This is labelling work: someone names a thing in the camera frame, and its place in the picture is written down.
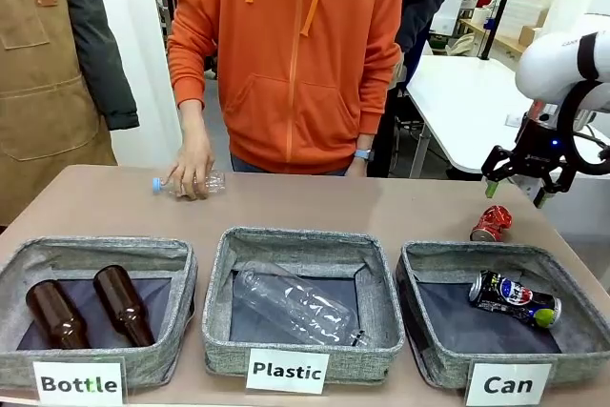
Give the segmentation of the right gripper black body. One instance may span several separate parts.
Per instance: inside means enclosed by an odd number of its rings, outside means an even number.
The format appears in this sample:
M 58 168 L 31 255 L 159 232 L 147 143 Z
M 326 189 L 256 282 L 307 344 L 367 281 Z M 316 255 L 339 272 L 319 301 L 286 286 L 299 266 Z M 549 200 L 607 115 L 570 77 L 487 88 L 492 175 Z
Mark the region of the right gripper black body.
M 512 150 L 512 171 L 515 173 L 552 173 L 571 170 L 565 159 L 568 131 L 565 127 L 549 127 L 525 114 Z

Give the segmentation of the person's right hand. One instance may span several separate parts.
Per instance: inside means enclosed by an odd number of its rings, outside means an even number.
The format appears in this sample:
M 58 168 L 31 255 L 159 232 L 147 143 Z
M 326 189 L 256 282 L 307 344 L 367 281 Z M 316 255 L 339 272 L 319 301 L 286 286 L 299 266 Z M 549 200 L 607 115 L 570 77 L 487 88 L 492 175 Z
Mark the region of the person's right hand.
M 185 133 L 164 183 L 177 197 L 205 198 L 209 194 L 207 179 L 213 165 L 214 152 L 208 135 L 205 132 Z

